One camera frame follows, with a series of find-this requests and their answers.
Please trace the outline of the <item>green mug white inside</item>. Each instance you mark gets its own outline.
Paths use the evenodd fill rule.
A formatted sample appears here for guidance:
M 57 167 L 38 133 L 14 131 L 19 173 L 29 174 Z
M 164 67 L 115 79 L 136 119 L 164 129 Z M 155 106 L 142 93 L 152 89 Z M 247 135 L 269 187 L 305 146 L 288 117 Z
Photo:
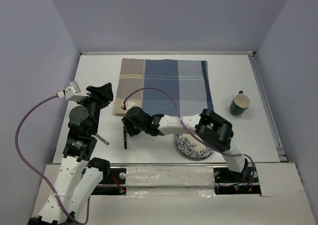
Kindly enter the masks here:
M 250 98 L 244 94 L 242 90 L 233 97 L 229 110 L 233 116 L 242 115 L 250 106 Z

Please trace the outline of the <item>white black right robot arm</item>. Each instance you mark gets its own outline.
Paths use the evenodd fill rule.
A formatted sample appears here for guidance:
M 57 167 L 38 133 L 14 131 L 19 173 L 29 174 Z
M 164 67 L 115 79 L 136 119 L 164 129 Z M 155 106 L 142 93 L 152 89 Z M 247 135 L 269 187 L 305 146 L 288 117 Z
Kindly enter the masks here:
M 151 116 L 140 107 L 132 107 L 122 117 L 122 122 L 131 137 L 140 132 L 153 137 L 191 135 L 223 156 L 233 181 L 241 181 L 247 175 L 247 160 L 235 145 L 231 145 L 234 136 L 232 124 L 210 109 L 192 116 L 174 117 L 163 114 Z

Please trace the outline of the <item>blue floral plate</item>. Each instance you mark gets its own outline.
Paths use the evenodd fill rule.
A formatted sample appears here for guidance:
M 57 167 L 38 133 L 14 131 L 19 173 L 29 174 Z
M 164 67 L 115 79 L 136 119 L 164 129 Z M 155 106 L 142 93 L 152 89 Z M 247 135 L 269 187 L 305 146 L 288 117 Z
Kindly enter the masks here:
M 175 134 L 174 141 L 179 151 L 191 159 L 206 159 L 214 150 L 198 142 L 189 134 Z

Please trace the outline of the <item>blue patchwork cloth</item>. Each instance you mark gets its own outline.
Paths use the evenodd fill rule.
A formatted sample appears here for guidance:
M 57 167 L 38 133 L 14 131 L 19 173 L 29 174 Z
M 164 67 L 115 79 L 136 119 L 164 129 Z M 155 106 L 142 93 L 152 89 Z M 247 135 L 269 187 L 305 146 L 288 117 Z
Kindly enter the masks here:
M 122 59 L 113 113 L 131 100 L 146 113 L 191 116 L 214 109 L 207 61 Z

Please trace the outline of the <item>black-handled fork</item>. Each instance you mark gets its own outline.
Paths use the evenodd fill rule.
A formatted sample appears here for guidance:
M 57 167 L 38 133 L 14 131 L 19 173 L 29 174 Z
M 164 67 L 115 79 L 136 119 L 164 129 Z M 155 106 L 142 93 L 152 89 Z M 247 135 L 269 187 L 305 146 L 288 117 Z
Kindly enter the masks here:
M 124 140 L 124 149 L 127 150 L 127 131 L 125 126 L 123 126 L 123 140 Z

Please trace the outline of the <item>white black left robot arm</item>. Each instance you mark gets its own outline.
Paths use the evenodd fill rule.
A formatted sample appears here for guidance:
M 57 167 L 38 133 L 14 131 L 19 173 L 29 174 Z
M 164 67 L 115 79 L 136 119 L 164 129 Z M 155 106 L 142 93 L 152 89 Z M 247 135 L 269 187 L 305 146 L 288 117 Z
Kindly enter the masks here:
M 88 86 L 81 92 L 73 81 L 56 98 L 77 103 L 69 113 L 69 132 L 63 150 L 59 173 L 51 193 L 38 216 L 30 225 L 81 224 L 78 217 L 99 183 L 110 177 L 110 162 L 92 157 L 97 139 L 100 111 L 113 101 L 112 84 Z

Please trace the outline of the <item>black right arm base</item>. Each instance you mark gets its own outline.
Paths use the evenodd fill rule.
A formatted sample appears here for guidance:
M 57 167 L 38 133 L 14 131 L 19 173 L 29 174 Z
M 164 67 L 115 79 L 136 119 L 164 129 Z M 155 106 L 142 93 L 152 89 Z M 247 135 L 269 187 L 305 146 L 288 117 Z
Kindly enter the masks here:
M 247 165 L 245 161 L 242 173 L 230 171 L 227 167 L 214 167 L 216 195 L 261 195 L 256 166 Z

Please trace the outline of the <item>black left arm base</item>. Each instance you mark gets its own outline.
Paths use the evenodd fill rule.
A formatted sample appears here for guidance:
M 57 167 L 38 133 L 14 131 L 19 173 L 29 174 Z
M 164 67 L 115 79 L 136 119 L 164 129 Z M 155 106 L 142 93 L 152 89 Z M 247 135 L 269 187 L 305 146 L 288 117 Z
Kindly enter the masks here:
M 126 195 L 126 174 L 126 168 L 112 167 L 110 175 L 107 178 L 102 179 L 102 181 L 94 188 L 92 195 Z

